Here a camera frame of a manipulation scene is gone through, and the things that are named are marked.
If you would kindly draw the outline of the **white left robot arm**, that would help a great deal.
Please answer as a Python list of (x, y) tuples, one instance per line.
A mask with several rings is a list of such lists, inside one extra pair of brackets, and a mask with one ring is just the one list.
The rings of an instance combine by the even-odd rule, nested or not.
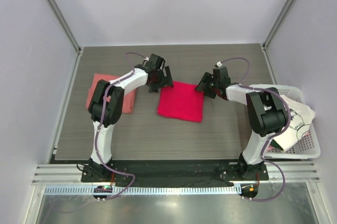
[(88, 165), (82, 177), (91, 181), (107, 181), (111, 178), (112, 134), (122, 115), (124, 98), (141, 86), (147, 86), (150, 93), (157, 93), (163, 87), (173, 87), (170, 68), (165, 59), (151, 54), (127, 74), (115, 80), (99, 80), (88, 106), (94, 126), (94, 143)]

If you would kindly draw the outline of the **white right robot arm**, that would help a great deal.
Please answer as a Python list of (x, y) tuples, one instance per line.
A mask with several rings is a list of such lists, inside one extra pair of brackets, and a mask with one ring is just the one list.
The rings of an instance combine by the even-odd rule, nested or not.
[(237, 173), (252, 179), (262, 169), (264, 153), (270, 141), (285, 132), (290, 124), (290, 109), (278, 90), (232, 83), (225, 66), (204, 73), (195, 91), (209, 98), (220, 97), (247, 107), (252, 133), (247, 147), (240, 153)]

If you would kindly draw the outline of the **bright pink t shirt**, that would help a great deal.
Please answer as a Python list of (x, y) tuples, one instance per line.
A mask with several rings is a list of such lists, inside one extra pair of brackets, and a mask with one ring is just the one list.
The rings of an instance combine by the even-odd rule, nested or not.
[(195, 91), (196, 85), (173, 82), (160, 92), (157, 114), (167, 118), (201, 123), (203, 119), (203, 92)]

